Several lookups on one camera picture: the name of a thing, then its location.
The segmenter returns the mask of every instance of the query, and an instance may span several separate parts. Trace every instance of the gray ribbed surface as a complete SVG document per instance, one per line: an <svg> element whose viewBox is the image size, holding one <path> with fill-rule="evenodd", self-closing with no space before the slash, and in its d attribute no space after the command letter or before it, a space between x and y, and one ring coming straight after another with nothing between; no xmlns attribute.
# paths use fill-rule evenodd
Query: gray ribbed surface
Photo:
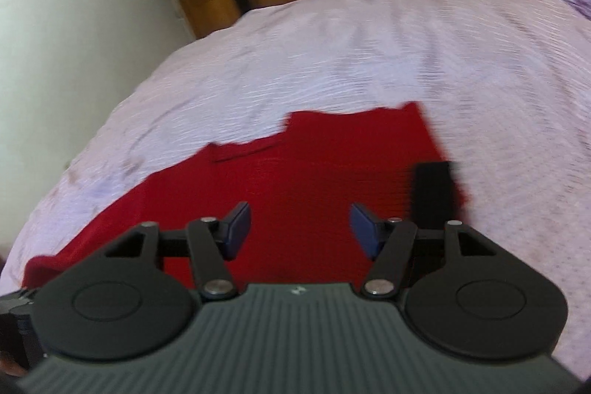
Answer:
<svg viewBox="0 0 591 394"><path fill-rule="evenodd" d="M547 358L482 366L447 357L390 304L362 300L346 284L304 287L251 285L206 305L183 336L146 358L106 366L51 358L21 386L31 394L549 394L578 384Z"/></svg>

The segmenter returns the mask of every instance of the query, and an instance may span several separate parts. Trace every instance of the white wall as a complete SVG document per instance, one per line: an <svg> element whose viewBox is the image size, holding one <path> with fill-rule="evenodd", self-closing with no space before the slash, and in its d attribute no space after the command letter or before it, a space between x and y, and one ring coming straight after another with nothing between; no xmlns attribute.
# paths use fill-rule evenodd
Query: white wall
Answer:
<svg viewBox="0 0 591 394"><path fill-rule="evenodd" d="M171 0L0 0L0 254L117 103L189 41Z"/></svg>

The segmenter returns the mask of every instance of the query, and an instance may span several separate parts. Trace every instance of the white bed sheet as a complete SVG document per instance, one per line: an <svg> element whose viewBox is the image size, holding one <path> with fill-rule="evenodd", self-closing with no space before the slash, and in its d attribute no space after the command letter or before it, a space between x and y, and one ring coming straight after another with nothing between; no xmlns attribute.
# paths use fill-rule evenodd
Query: white bed sheet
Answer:
<svg viewBox="0 0 591 394"><path fill-rule="evenodd" d="M557 358L591 374L591 23L560 0L302 0L173 54L31 215L0 278L55 254L149 174L296 110L421 101L472 225L549 277L570 313Z"/></svg>

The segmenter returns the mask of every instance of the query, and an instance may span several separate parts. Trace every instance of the bed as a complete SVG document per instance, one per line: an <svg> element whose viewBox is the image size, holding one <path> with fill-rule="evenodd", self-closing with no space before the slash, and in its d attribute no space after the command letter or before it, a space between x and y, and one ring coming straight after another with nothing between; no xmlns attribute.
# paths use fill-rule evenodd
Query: bed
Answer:
<svg viewBox="0 0 591 394"><path fill-rule="evenodd" d="M555 351L591 374L591 21L563 0L301 0L182 48L119 105L31 214L2 272L20 287L150 175L289 113L419 102L475 228L555 282Z"/></svg>

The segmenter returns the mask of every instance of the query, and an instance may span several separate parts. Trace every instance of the bedspread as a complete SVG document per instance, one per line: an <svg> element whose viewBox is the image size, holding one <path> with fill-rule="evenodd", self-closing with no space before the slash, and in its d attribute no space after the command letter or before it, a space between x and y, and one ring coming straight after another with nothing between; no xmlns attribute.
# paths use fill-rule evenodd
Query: bedspread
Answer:
<svg viewBox="0 0 591 394"><path fill-rule="evenodd" d="M557 358L591 374L591 24L561 0L302 0L166 60L121 103L14 244L0 289L149 174L298 110L421 101L472 225L569 302Z"/></svg>

